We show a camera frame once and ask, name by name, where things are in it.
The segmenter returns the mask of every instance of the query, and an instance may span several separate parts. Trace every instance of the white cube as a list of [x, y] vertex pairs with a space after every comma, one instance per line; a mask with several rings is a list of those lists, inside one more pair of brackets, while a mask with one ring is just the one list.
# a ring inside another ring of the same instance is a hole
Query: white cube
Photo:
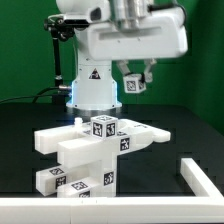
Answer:
[[128, 75], [123, 80], [126, 93], [141, 93], [146, 90], [146, 85], [145, 82], [142, 82], [141, 74]]
[[91, 118], [91, 135], [101, 139], [108, 139], [117, 136], [116, 117], [101, 115]]
[[99, 197], [100, 183], [92, 177], [71, 182], [58, 187], [58, 198], [90, 198]]

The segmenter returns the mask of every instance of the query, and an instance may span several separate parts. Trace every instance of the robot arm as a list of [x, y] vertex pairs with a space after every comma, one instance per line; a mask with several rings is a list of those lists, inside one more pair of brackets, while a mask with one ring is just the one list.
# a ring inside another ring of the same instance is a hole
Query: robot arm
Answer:
[[[78, 41], [78, 74], [68, 107], [106, 110], [121, 106], [111, 78], [111, 61], [117, 62], [124, 76], [125, 92], [140, 93], [152, 82], [154, 58], [179, 57], [187, 51], [186, 13], [176, 3], [155, 6], [147, 0], [57, 0], [57, 5], [62, 14], [56, 20], [51, 16], [45, 28], [51, 33], [56, 29], [54, 34], [61, 41], [74, 34]], [[129, 60], [144, 60], [145, 71], [131, 72]], [[90, 92], [94, 93], [91, 101], [85, 96]]]

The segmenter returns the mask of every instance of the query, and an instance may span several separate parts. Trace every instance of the black table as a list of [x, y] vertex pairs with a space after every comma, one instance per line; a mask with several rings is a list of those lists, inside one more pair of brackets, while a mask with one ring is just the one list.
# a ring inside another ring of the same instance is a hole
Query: black table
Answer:
[[[117, 196], [192, 195], [179, 174], [181, 158], [193, 158], [224, 193], [224, 137], [191, 111], [180, 106], [125, 105], [117, 117], [172, 134], [168, 143], [153, 143], [118, 157]], [[0, 197], [42, 197], [35, 189], [35, 173], [58, 164], [56, 153], [35, 151], [33, 133], [73, 122], [74, 114], [63, 106], [0, 105]]]

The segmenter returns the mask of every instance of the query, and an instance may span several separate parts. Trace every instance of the green background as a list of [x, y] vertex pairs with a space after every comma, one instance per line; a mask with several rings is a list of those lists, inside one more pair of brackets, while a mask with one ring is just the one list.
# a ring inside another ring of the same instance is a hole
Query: green background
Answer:
[[[188, 14], [188, 53], [159, 60], [154, 82], [140, 95], [124, 93], [121, 74], [113, 64], [119, 99], [123, 104], [183, 105], [224, 134], [224, 1], [179, 3]], [[1, 1], [0, 7], [0, 99], [33, 95], [53, 86], [52, 41], [43, 30], [43, 20], [58, 13], [55, 0]], [[61, 44], [61, 56], [63, 76], [69, 84], [74, 79], [72, 41]], [[143, 63], [132, 61], [130, 67], [141, 72]]]

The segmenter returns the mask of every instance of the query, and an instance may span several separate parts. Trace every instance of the block structure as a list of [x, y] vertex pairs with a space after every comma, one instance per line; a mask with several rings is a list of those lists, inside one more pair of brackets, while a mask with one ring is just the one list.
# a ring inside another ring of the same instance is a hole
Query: block structure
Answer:
[[37, 172], [36, 188], [61, 198], [116, 196], [117, 156], [170, 140], [167, 131], [107, 115], [35, 134], [37, 150], [57, 152], [61, 164]]

